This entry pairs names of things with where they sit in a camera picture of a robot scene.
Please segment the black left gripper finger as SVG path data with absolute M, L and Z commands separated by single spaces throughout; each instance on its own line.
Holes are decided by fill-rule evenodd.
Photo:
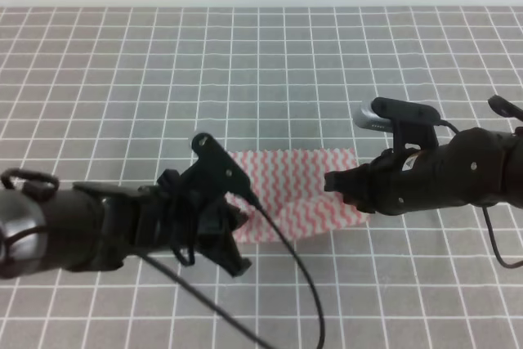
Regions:
M 242 257 L 232 234 L 203 235 L 199 238 L 199 252 L 231 277 L 243 275 L 250 261 Z
M 231 237 L 248 221 L 248 215 L 236 206 L 224 201 L 220 205 L 220 236 Z

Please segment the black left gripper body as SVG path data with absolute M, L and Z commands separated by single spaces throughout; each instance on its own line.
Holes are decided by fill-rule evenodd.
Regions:
M 141 188 L 134 246 L 170 249 L 182 259 L 196 253 L 208 259 L 229 257 L 229 218 L 225 188 L 201 169 L 181 174 L 166 169 L 156 184 Z

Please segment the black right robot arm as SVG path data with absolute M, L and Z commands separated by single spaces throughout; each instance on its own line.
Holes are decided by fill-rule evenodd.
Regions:
M 324 175 L 324 189 L 363 213 L 404 213 L 471 204 L 522 205 L 522 130 L 470 128 L 442 145 L 446 122 L 429 105 L 378 97 L 360 107 L 360 128 L 389 132 L 393 146 L 370 163 Z

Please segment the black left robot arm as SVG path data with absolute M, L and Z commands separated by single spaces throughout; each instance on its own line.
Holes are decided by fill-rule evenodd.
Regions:
M 133 254 L 170 251 L 183 266 L 197 255 L 229 275 L 251 265 L 234 239 L 247 216 L 211 182 L 165 170 L 131 189 L 96 181 L 61 188 L 23 168 L 1 175 L 1 277 L 44 271 L 116 271 Z

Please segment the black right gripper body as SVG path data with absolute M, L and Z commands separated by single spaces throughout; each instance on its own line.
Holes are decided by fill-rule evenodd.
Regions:
M 438 208 L 442 197 L 438 195 L 437 181 L 444 162 L 435 151 L 384 150 L 370 163 L 358 167 L 366 168 L 368 176 L 364 189 L 356 193 L 371 194 L 376 213 L 384 215 Z

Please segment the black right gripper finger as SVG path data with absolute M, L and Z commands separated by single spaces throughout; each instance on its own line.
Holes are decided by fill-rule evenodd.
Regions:
M 376 213 L 373 197 L 368 192 L 364 193 L 345 193 L 342 196 L 343 203 L 355 207 L 362 213 Z
M 345 171 L 331 171 L 324 174 L 324 191 L 356 193 L 367 183 L 367 169 L 353 168 Z

